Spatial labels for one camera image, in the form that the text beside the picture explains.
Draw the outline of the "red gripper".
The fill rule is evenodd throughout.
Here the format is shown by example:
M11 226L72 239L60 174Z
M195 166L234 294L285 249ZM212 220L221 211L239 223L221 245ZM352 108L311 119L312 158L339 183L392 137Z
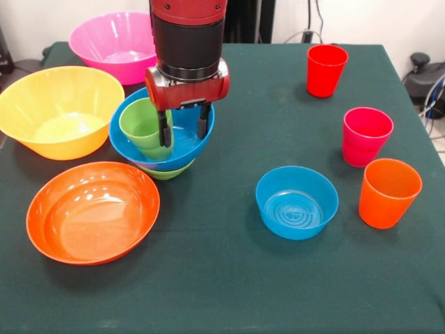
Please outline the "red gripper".
M158 67L149 67L145 72L145 84L152 104L159 111L160 145L169 148L172 145L172 115L167 109L186 108L188 105L202 102L214 102L225 98L229 92L229 67L220 58L217 72L208 79L194 82L181 82L165 76ZM204 139L208 131L208 117L211 103L203 103L197 122L197 136Z

